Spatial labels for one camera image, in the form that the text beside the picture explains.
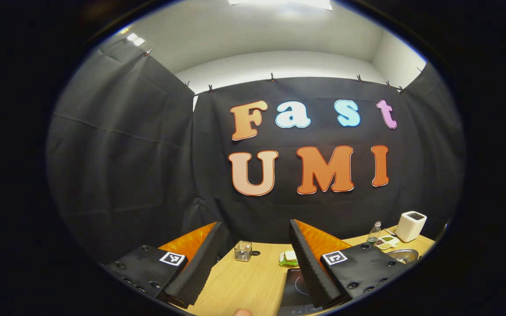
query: ceiling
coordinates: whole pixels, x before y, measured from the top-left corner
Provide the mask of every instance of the ceiling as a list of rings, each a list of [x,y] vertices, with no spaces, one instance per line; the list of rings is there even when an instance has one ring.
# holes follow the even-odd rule
[[[271,50],[309,50],[372,61],[383,28],[335,1],[333,11],[269,2],[183,0],[129,26],[144,50],[171,72],[220,58]]]

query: black curtain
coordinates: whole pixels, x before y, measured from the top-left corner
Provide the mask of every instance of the black curtain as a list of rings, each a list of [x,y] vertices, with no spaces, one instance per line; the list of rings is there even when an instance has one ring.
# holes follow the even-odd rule
[[[353,100],[361,122],[343,127],[333,107],[336,100]],[[262,123],[253,126],[257,136],[233,141],[234,106],[263,100]],[[397,128],[386,126],[376,104],[392,106]],[[298,101],[307,108],[307,128],[279,128],[276,107]],[[327,162],[336,146],[351,146],[350,192],[300,195],[302,161],[296,150],[315,146]],[[374,187],[372,146],[388,147],[390,182]],[[199,95],[193,113],[193,172],[199,195],[197,222],[222,220],[229,228],[227,249],[237,240],[288,243],[291,218],[307,222],[339,238],[366,234],[377,220],[388,227],[403,212],[415,210],[428,216],[423,234],[435,238],[454,212],[463,181],[461,124],[447,88],[427,66],[405,93],[377,83],[338,78],[283,78],[236,84]],[[245,196],[231,182],[235,152],[249,152],[249,181],[260,183],[257,152],[276,150],[275,186],[264,196]]]
[[[65,88],[50,125],[48,180],[68,228],[99,262],[187,232],[193,95],[120,36]]]

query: metal bowl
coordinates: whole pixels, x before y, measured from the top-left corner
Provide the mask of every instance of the metal bowl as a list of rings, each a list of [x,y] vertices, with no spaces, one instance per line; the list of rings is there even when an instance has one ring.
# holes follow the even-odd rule
[[[400,249],[387,253],[390,257],[402,263],[410,263],[419,258],[419,252],[413,249]]]

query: toaster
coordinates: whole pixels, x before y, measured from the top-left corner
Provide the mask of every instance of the toaster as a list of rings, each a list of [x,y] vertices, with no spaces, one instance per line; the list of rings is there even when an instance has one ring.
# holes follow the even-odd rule
[[[395,234],[403,242],[410,242],[419,236],[426,220],[427,216],[418,212],[404,212],[399,219]]]

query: small glass jar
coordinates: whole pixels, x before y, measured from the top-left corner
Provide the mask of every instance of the small glass jar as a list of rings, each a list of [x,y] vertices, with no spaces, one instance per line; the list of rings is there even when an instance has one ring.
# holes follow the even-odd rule
[[[251,242],[239,241],[233,248],[235,252],[235,259],[237,261],[249,261],[251,259],[251,251],[253,246]]]

